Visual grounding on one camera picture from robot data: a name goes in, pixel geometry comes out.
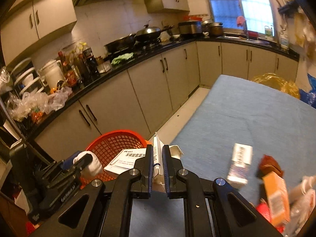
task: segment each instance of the silver screw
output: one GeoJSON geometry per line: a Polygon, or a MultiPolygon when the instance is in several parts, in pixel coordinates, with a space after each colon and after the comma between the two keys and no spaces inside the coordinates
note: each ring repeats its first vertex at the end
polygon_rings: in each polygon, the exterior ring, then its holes
{"type": "Polygon", "coordinates": [[[136,168],[132,168],[129,172],[130,172],[130,175],[138,175],[139,170],[136,168]]]}
{"type": "Polygon", "coordinates": [[[94,187],[98,187],[102,184],[102,181],[100,179],[94,179],[94,180],[92,180],[91,184],[94,187]]]}
{"type": "Polygon", "coordinates": [[[226,181],[223,178],[217,178],[216,179],[216,183],[218,185],[224,185],[226,183],[226,181]]]}
{"type": "Polygon", "coordinates": [[[186,169],[184,169],[184,168],[182,168],[182,169],[180,169],[179,170],[179,174],[180,175],[187,175],[189,172],[186,170],[186,169]]]}

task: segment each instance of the floor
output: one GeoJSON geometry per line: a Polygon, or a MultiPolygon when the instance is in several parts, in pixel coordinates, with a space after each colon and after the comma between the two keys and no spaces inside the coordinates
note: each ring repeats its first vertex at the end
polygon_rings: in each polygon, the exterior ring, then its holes
{"type": "Polygon", "coordinates": [[[175,114],[157,131],[159,139],[164,144],[170,144],[183,129],[185,124],[192,117],[196,109],[203,102],[204,98],[209,93],[209,89],[199,87],[191,97],[177,110],[175,114]]]}

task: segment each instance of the brown cardboard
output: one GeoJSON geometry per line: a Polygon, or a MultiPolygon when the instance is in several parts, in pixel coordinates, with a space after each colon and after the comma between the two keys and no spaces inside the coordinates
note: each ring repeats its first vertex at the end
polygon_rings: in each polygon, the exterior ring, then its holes
{"type": "Polygon", "coordinates": [[[278,226],[290,220],[290,204],[285,181],[271,172],[263,177],[271,214],[271,224],[278,226]]]}

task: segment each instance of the blue table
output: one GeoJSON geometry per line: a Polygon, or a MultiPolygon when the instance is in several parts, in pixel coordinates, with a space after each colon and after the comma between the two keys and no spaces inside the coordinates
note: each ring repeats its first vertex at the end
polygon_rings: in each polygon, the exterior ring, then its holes
{"type": "MultiPolygon", "coordinates": [[[[184,168],[213,180],[227,176],[236,142],[253,147],[248,184],[240,190],[253,204],[260,200],[256,175],[263,154],[285,171],[288,190],[316,174],[316,110],[264,85],[221,75],[172,144],[184,152],[184,168]]],[[[130,236],[184,236],[183,201],[157,192],[134,200],[130,236]]]]}

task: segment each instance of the white cloth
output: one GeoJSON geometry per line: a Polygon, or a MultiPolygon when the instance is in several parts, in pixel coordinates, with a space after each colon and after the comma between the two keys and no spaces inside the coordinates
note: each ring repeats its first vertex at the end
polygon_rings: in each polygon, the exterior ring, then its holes
{"type": "Polygon", "coordinates": [[[81,176],[83,178],[89,180],[89,179],[95,177],[96,175],[102,173],[103,167],[102,167],[98,157],[94,153],[92,153],[91,151],[83,151],[83,152],[79,153],[78,156],[74,158],[72,163],[75,164],[79,159],[81,159],[86,154],[92,155],[92,162],[81,171],[81,176]]]}

